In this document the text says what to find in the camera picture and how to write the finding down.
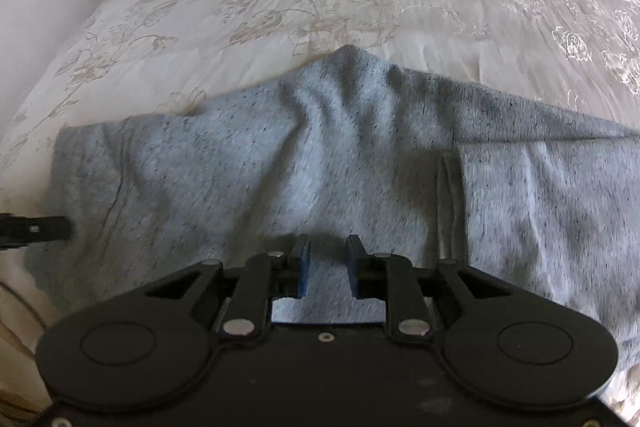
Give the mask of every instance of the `fabric fold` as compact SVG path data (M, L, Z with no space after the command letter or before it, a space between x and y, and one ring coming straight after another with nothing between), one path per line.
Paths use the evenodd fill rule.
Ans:
M617 139L636 136L610 121L407 70L345 46L273 82L208 100L192 116L147 115L63 129L47 200L49 213L73 220L76 238L34 245L26 267L68 314L203 259L241 266L260 251L289 248L293 235L306 233L313 244L308 295L277 301L274 319L380 321L380 301L351 296L344 267L348 235L357 233L369 251L399 253L424 267L434 266L439 249L464 257L469 242L472 264L597 315L613 326L625 352L634 353L638 313L622 298L632 280L611 275L628 269L631 243L617 263L578 264L590 277L571 278L566 256L554 260L555 251L544 247L562 229L550 230L556 235L547 239L539 225L527 225L538 222L536 215L523 213L537 206L518 206L536 201L536 184L564 186L564 178L554 177L564 171L543 169L554 165L543 162L553 157L549 152L520 152L516 157L529 158L520 171L546 177L529 175L529 184L518 185L519 171L495 159L511 151L509 144L553 140L611 139L603 143L613 153L615 143L627 143ZM488 148L465 146L456 153L462 144ZM482 159L479 181L468 187L476 179L470 175L474 151ZM631 158L622 160L611 164L611 180L623 165L631 168ZM590 166L581 168L586 173ZM438 175L444 172L447 177ZM483 211L486 223L468 220ZM632 227L633 216L627 217ZM590 223L598 229L597 221ZM615 230L623 236L627 228ZM518 248L529 255L520 263L513 253ZM529 273L532 281L524 277ZM618 300L604 295L604 286L599 293L585 287L604 273L618 285ZM620 304L626 308L615 311L616 321L607 307Z
M640 139L466 144L438 171L441 257L601 322L640 362Z

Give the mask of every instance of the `pivot bolt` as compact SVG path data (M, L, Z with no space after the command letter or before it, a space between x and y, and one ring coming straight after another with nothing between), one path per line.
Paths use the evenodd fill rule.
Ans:
M335 335L333 333L329 333L329 331L325 331L318 335L318 340L320 342L333 342L335 340Z
M429 323L421 319L406 319L398 324L398 330L404 335L421 337L429 332Z
M255 324L247 319L231 319L222 325L222 329L228 335L246 337L248 334L254 332Z
M73 427L73 424L66 418L54 418L51 427Z

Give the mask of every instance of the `white bedspread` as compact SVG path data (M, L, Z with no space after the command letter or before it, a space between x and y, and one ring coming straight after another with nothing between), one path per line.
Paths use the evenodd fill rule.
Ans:
M348 43L640 127L637 25L640 0L106 0L4 137L0 211L42 211L62 126L187 112ZM0 273L43 306L19 261L5 256ZM620 375L607 397L625 419L640 408L636 380Z

